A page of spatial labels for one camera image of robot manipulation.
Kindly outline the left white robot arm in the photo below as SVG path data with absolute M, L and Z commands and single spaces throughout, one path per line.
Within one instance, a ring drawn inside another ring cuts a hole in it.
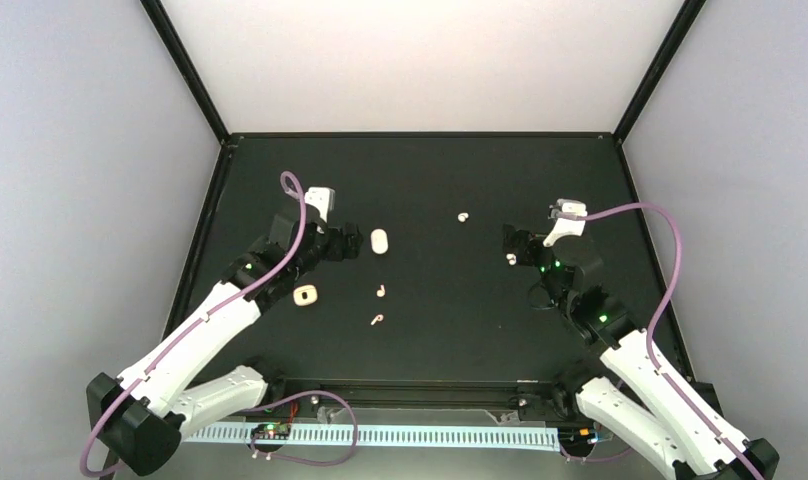
M 183 440 L 222 418 L 259 406 L 275 378 L 251 365 L 195 385 L 198 374 L 239 333 L 323 261 L 358 257 L 364 237 L 354 223 L 331 227 L 307 216 L 278 214 L 268 234 L 236 258 L 196 310 L 149 354 L 116 376 L 86 387 L 92 428 L 121 464 L 139 476 L 159 470 Z

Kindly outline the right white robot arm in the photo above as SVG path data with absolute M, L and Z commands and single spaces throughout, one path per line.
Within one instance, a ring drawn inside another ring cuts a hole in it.
M 509 265 L 538 271 L 548 310 L 579 334 L 592 357 L 558 376 L 549 392 L 558 416 L 603 425 L 667 479 L 774 477 L 776 448 L 731 425 L 667 360 L 605 286 L 590 239 L 505 224 L 502 250 Z

